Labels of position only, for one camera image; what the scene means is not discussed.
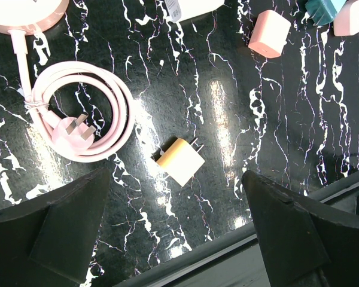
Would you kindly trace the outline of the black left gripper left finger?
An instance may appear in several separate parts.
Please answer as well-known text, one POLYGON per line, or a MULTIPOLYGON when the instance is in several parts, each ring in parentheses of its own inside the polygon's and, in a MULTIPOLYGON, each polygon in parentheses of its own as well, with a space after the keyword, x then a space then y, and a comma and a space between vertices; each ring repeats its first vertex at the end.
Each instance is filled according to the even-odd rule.
POLYGON ((0 286, 80 286, 86 281, 109 191, 98 168, 0 210, 0 286))

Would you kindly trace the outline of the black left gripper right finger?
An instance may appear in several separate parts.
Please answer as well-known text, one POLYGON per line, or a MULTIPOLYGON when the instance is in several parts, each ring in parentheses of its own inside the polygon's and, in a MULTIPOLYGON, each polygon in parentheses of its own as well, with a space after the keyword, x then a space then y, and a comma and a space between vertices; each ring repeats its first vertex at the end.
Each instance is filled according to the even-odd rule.
POLYGON ((359 286, 359 172, 309 196, 242 177, 272 286, 359 286))

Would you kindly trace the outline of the pink plug adapter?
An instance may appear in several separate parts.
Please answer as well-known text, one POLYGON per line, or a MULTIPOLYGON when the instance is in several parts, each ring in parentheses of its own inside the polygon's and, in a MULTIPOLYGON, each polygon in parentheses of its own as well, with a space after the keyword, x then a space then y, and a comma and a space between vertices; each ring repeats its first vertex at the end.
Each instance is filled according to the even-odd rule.
POLYGON ((248 48, 269 58, 280 57, 287 42, 291 22, 273 10, 258 15, 248 48))

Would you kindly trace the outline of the white plug adapter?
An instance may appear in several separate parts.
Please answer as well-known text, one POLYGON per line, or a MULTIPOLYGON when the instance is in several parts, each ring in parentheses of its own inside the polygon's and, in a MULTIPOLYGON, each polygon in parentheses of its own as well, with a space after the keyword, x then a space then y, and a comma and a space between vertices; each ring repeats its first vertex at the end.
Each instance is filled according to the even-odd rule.
POLYGON ((164 0, 173 22, 181 22, 214 11, 224 4, 224 0, 164 0))

